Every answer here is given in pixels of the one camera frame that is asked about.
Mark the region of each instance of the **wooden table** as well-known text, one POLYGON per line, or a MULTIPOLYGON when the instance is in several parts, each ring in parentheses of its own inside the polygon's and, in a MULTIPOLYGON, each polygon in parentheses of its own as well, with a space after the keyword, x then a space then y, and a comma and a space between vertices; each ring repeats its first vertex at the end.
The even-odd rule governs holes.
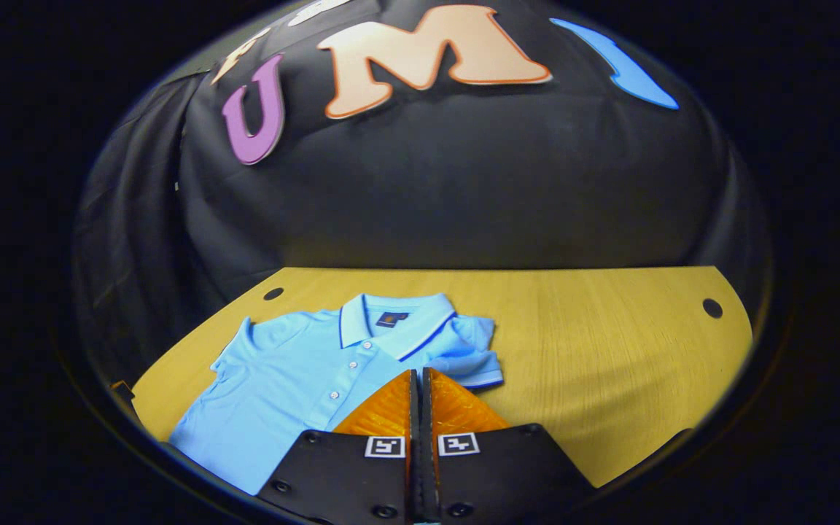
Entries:
POLYGON ((617 478, 723 398, 750 355, 750 320, 711 266, 602 270, 284 268, 191 332, 144 373, 134 408, 166 440, 209 386, 245 316, 337 309, 359 293, 445 293, 494 319, 505 384, 481 393, 511 425, 539 422, 595 486, 617 478), (283 288, 265 301, 271 289, 283 288), (703 301, 723 313, 714 318, 703 301))

